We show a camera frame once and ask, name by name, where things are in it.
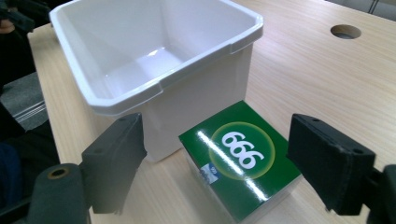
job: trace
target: green box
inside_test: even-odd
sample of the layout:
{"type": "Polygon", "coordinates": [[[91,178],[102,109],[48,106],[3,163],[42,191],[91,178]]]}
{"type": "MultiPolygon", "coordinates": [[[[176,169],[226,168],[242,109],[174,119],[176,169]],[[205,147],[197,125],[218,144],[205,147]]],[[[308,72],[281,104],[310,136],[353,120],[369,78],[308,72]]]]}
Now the green box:
{"type": "Polygon", "coordinates": [[[287,195],[286,189],[300,176],[286,158],[287,140],[244,101],[179,139],[234,223],[256,221],[287,195]]]}

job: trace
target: person's hand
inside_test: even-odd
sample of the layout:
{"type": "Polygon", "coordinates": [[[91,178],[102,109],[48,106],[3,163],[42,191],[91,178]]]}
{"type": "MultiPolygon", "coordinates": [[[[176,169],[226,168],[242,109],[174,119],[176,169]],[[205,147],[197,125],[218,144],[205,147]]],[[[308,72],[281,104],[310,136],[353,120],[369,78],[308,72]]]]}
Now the person's hand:
{"type": "Polygon", "coordinates": [[[14,24],[9,20],[0,21],[0,34],[9,34],[15,30],[14,24]]]}

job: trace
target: logo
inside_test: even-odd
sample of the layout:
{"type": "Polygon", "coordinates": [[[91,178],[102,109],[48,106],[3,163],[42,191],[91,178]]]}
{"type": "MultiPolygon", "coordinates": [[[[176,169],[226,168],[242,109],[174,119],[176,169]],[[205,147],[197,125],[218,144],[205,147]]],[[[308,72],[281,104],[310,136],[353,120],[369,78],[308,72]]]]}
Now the logo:
{"type": "Polygon", "coordinates": [[[258,178],[271,168],[275,147],[270,136],[261,128],[246,122],[232,122],[213,133],[216,147],[209,157],[223,175],[236,180],[258,178]]]}

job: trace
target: wooden table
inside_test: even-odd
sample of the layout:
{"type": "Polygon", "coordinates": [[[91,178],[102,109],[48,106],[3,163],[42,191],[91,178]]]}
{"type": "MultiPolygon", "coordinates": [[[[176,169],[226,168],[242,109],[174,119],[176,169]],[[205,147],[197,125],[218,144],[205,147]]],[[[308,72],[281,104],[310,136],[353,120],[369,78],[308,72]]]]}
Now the wooden table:
{"type": "MultiPolygon", "coordinates": [[[[237,0],[264,16],[254,45],[247,102],[285,137],[290,118],[322,119],[377,154],[375,167],[396,162],[396,23],[321,0],[237,0]],[[361,30],[356,39],[331,34],[334,25],[361,30]]],[[[82,99],[50,25],[29,35],[62,162],[80,153],[112,119],[82,99]]],[[[92,215],[92,223],[220,223],[218,210],[196,184],[181,151],[144,161],[122,216],[92,215]]],[[[364,223],[328,213],[302,181],[259,223],[364,223]]]]}

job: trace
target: gray floor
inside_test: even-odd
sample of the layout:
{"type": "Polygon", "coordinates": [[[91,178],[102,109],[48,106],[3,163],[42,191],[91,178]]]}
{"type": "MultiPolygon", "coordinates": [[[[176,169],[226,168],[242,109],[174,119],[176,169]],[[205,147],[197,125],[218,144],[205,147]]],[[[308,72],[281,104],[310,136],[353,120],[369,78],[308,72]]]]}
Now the gray floor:
{"type": "Polygon", "coordinates": [[[48,119],[36,73],[5,85],[0,100],[25,130],[31,130],[48,119]]]}

